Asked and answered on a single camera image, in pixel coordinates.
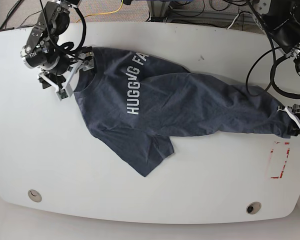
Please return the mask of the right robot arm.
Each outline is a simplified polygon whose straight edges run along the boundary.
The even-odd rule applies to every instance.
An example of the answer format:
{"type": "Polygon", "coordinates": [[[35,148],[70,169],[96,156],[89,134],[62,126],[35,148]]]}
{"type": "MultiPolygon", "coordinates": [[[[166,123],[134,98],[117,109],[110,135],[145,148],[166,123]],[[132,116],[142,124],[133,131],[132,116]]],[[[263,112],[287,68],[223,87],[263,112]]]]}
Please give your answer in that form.
{"type": "Polygon", "coordinates": [[[95,66],[92,48],[84,46],[87,24],[80,3],[79,0],[52,0],[42,5],[37,23],[20,52],[28,68],[40,69],[37,79],[43,89],[53,87],[60,100],[73,94],[70,82],[78,71],[89,71],[95,66]],[[59,36],[69,27],[70,8],[78,14],[83,27],[78,46],[71,41],[58,44],[59,36]]]}

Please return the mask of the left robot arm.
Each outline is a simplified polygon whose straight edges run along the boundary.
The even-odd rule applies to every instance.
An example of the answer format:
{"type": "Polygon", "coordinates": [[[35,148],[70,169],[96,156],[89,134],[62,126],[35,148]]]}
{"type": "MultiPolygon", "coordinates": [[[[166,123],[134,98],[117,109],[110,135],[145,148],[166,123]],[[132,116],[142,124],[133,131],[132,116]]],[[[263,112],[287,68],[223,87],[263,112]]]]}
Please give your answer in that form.
{"type": "MultiPolygon", "coordinates": [[[[248,0],[246,3],[253,12],[254,21],[269,39],[270,53],[281,50],[283,54],[273,59],[269,86],[281,96],[300,101],[300,94],[286,92],[275,83],[277,67],[288,58],[293,58],[300,77],[300,0],[248,0]]],[[[300,103],[285,107],[283,111],[300,129],[300,103]]]]}

